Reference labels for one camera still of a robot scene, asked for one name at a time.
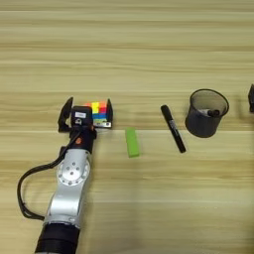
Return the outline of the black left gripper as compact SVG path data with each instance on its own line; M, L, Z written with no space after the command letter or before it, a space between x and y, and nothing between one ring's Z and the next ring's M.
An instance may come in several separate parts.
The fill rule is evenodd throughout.
M70 97L64 104L58 120L59 132L67 133L70 127L66 124L72 108L73 98ZM111 100L98 101L92 103L92 118L93 125L96 128L112 127L113 122L113 107ZM82 149L92 153L93 142L97 137L97 132L93 127L74 127L69 132L69 145L70 149Z

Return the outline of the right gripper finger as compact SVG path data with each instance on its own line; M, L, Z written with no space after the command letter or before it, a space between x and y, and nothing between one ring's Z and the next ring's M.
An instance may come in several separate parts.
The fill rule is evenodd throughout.
M250 90L248 93L248 101L249 101L249 111L254 113L254 83L251 84Z

